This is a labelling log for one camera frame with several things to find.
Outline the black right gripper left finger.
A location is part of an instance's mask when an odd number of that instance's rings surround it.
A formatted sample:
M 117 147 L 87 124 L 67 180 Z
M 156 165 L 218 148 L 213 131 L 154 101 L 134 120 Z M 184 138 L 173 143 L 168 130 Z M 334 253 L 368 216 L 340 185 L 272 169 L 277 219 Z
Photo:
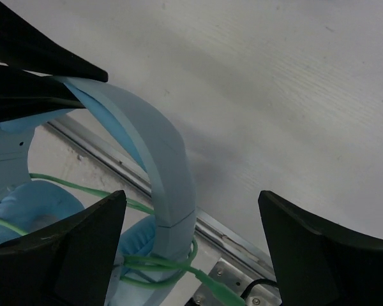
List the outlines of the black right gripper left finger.
M 0 305 L 103 305 L 126 210 L 124 191 L 0 244 Z

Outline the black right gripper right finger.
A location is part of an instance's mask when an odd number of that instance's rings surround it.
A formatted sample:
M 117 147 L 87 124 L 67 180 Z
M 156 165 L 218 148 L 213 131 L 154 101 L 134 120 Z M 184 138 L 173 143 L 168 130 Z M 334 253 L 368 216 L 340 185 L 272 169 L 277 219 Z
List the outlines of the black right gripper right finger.
M 284 305 L 383 305 L 383 239 L 312 214 L 272 191 L 258 198 Z

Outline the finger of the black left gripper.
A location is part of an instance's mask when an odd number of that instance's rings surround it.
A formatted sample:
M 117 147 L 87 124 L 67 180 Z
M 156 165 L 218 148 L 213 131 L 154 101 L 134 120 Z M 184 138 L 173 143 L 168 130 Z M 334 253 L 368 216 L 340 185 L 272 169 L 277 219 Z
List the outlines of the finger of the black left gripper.
M 109 80 L 105 70 L 53 42 L 2 2 L 0 62 L 48 75 Z
M 0 122 L 83 107 L 61 82 L 0 65 Z

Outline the light blue gaming headphones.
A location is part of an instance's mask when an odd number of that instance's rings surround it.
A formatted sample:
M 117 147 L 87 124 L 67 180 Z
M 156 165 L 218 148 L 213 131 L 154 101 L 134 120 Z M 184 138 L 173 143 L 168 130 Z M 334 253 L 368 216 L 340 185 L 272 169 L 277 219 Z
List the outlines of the light blue gaming headphones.
M 84 207 L 63 188 L 33 180 L 28 150 L 62 108 L 0 119 L 0 305 L 159 305 L 169 272 L 134 272 L 130 255 L 182 261 L 195 229 L 195 188 L 183 139 L 157 109 L 113 85 L 58 77 L 149 176 L 154 214 L 122 231 L 116 191 Z

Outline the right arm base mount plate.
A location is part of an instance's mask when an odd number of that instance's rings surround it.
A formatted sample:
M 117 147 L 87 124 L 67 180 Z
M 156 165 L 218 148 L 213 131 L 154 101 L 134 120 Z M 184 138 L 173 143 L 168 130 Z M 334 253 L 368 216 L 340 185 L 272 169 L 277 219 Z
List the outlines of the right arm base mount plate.
M 237 296 L 241 296 L 247 288 L 250 289 L 250 292 L 244 297 L 245 305 L 283 305 L 275 281 L 265 281 L 265 283 L 250 287 L 252 282 L 257 279 L 264 279 L 264 277 L 254 275 L 241 265 L 233 265 L 223 258 L 215 264 L 208 276 L 226 285 Z M 202 284 L 186 302 L 186 305 L 222 305 L 222 303 L 213 296 L 206 285 Z

